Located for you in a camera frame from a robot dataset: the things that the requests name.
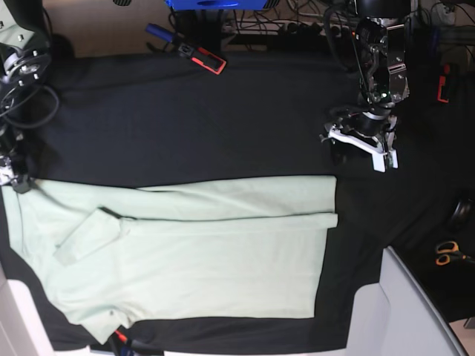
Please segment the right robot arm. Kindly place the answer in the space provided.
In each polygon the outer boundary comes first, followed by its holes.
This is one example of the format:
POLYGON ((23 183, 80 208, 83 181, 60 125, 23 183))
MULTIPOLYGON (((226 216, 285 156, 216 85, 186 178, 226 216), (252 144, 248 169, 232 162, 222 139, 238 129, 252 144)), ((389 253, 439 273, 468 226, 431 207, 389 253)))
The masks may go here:
POLYGON ((20 194, 32 186, 20 144, 23 131, 49 123, 60 106, 57 92, 45 84, 52 62, 48 23, 41 1, 1 2, 1 185, 20 194), (44 118, 26 122, 10 116, 41 91, 54 103, 44 118))

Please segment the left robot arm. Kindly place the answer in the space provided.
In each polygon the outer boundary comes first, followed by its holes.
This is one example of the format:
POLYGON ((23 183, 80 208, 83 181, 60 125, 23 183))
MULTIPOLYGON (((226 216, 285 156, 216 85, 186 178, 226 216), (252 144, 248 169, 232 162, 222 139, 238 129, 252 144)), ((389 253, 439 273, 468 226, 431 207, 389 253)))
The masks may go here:
POLYGON ((373 170, 382 173, 399 165, 393 109, 410 93, 405 64, 405 20, 410 13, 410 1, 338 1, 323 14, 330 52, 343 69, 359 76, 359 94, 357 104, 329 109, 321 138, 369 154, 373 170), (331 33, 330 19, 339 14, 358 21, 355 27, 345 26, 356 56, 354 67, 342 62, 331 33))

